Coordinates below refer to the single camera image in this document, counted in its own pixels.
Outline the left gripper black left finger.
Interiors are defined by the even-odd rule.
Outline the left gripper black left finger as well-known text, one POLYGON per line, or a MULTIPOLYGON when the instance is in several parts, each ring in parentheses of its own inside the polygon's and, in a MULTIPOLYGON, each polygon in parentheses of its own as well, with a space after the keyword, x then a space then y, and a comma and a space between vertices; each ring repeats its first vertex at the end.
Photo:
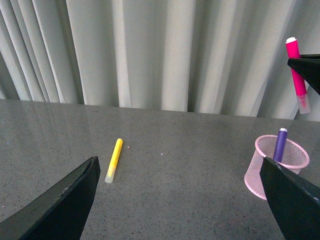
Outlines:
POLYGON ((78 240, 91 211, 100 164, 91 157, 0 223, 2 240, 78 240))

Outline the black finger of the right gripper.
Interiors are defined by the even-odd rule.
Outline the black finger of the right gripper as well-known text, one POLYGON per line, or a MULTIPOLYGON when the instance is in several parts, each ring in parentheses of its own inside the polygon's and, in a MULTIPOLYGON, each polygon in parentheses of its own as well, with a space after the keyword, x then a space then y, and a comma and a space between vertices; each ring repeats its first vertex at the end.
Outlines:
POLYGON ((287 65, 297 72, 320 94, 320 55, 302 54, 299 58, 289 58, 287 65))

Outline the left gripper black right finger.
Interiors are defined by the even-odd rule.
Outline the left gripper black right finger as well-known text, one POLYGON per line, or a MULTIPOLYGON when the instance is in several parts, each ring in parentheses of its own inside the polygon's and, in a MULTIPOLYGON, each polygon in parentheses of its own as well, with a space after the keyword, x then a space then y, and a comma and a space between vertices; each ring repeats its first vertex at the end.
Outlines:
POLYGON ((259 175, 284 238, 318 240, 320 188, 269 157, 263 158, 259 175))

